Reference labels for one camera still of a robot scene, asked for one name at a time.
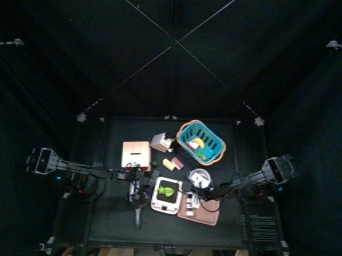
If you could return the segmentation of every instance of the table surface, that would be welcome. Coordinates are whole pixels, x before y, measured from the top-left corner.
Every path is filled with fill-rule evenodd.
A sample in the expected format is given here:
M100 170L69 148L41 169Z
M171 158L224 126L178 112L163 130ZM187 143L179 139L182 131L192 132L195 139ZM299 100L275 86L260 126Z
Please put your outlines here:
M107 118L104 123L83 123L73 142L71 161L88 164L99 161L104 166L120 168L124 141L151 141L154 135L170 132L175 135L190 120L170 121L154 119ZM163 153L151 149L152 167L160 176L187 180L187 172L203 168L210 172L214 185L230 182L239 173L260 169L267 158L263 130L252 121L202 120L215 135L224 141L227 150L219 162L202 166L178 143L174 152ZM176 156L184 164L182 170L170 171L163 159ZM96 200L91 215L88 244L92 246L183 246L188 248L242 248L242 210L236 197L222 203L218 223L204 225L176 215L151 209L142 209L142 225L135 227L135 211L126 200L128 184L107 182L106 192Z

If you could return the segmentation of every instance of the plastic basket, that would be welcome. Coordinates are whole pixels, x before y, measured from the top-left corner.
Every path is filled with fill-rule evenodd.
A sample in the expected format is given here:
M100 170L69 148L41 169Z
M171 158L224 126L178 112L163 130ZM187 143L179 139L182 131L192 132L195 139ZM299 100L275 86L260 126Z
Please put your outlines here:
M204 142L204 148L198 147L194 149L188 146L188 142L195 138L200 138ZM202 165L212 165L222 159L226 151L226 143L202 121L192 120L184 123L178 131L176 140Z

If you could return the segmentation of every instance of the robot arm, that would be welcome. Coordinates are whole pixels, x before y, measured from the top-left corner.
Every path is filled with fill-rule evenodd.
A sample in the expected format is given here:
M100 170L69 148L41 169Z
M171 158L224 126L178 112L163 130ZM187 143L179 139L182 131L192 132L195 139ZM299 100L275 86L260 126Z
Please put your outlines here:
M294 158L290 155L268 158L258 172L251 173L244 177L235 176L231 183L222 183L219 186L207 187L206 189L192 187L192 190L204 201L208 201L218 200L234 190L243 189L248 186L258 186L268 183L279 185L286 183L289 179L299 176L293 159Z
M48 175L53 171L73 172L99 179L114 180L114 172L110 169L65 161L49 148L33 149L27 158L27 172Z

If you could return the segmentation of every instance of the black wall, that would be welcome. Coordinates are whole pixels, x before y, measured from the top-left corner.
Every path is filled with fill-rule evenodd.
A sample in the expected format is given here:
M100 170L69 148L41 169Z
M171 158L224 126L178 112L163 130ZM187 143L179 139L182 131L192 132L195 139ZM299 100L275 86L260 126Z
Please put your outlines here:
M268 148L291 153L301 177L282 201L287 242L299 255L341 255L342 52L331 51L268 119Z
M76 117L35 64L11 46L0 48L0 95L0 255L3 250L31 255L52 234L60 184L53 175L25 173L25 159L33 147L52 147L68 156Z

